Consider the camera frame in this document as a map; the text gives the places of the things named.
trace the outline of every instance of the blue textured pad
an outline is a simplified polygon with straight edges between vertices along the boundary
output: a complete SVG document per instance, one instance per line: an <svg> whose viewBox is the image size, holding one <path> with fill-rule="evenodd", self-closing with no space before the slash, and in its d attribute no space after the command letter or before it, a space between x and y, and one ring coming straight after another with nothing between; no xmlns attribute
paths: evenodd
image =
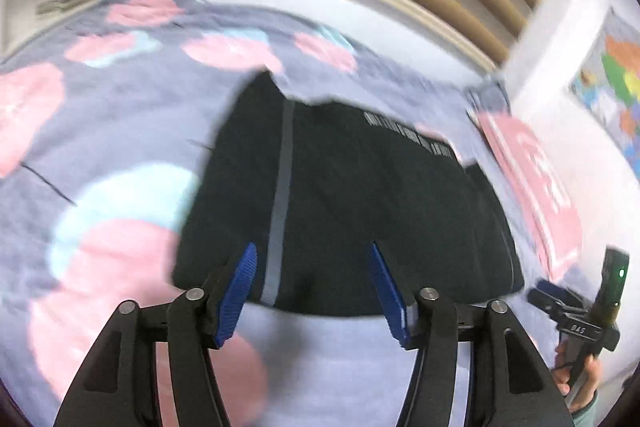
<svg viewBox="0 0 640 427"><path fill-rule="evenodd" d="M226 288L225 296L220 301L218 329L213 337L216 346L222 347L234 334L242 306L244 306L244 302L251 290L251 285L254 282L257 267L258 254L255 250L255 245L249 243L238 262L238 267L236 267L236 272L229 286Z"/></svg>
<svg viewBox="0 0 640 427"><path fill-rule="evenodd" d="M393 337L400 342L400 345L404 347L410 339L406 320L406 307L385 260L375 243L371 245L369 250L369 273L376 287L378 300L385 314L389 330Z"/></svg>

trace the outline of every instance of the folded black garment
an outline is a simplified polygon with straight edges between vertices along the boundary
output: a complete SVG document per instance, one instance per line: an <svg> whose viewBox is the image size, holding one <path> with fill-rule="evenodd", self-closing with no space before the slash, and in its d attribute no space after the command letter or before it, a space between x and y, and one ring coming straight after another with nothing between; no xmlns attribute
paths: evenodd
<svg viewBox="0 0 640 427"><path fill-rule="evenodd" d="M220 129L173 271L202 284L253 242L250 300L284 311L382 313L367 270L372 241L415 284L474 303L524 285L500 203L451 147L343 103L287 100L269 73Z"/></svg>

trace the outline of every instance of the screw head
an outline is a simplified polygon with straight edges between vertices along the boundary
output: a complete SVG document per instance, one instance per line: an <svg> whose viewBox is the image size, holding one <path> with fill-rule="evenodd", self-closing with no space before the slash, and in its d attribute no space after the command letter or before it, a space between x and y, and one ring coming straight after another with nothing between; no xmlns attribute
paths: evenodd
<svg viewBox="0 0 640 427"><path fill-rule="evenodd" d="M440 297L440 294L434 288L422 288L420 290L420 297L426 301L436 301L438 300L438 297Z"/></svg>
<svg viewBox="0 0 640 427"><path fill-rule="evenodd" d="M187 292L187 300L199 301L204 297L204 290L202 288L191 288Z"/></svg>
<svg viewBox="0 0 640 427"><path fill-rule="evenodd" d="M123 315L129 314L135 309L136 309L136 303L133 301L124 301L120 306L118 306L118 311Z"/></svg>
<svg viewBox="0 0 640 427"><path fill-rule="evenodd" d="M491 303L491 309L496 313L506 313L509 307L503 301L494 301Z"/></svg>

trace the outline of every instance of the bed sheet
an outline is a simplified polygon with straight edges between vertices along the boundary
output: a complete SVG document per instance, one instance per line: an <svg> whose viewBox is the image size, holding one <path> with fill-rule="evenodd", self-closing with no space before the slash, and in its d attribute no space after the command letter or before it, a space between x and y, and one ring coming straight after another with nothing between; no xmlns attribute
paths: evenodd
<svg viewBox="0 0 640 427"><path fill-rule="evenodd" d="M508 182L467 118L464 92L288 14L105 0L0 69L0 379L35 427L52 425L120 301L145 306L178 295L168 274L207 144L265 67L288 96L344 100L444 135L494 185L526 287L542 275ZM584 287L579 272L567 277ZM554 325L523 293L505 300L551 363ZM462 346L460 382L468 360ZM234 425L371 427L395 424L414 354L380 317L247 305L212 361ZM169 418L166 352L158 364ZM462 425L465 402L459 385L452 425Z"/></svg>

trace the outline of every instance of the shirt sleeve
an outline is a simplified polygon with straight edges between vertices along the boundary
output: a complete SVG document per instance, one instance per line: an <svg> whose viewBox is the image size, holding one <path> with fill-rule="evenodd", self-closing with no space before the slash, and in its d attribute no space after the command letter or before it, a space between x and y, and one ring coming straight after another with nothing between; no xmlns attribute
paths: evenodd
<svg viewBox="0 0 640 427"><path fill-rule="evenodd" d="M593 400L586 407L572 414L575 427L593 427L596 416L596 402L598 400L598 391L593 395Z"/></svg>

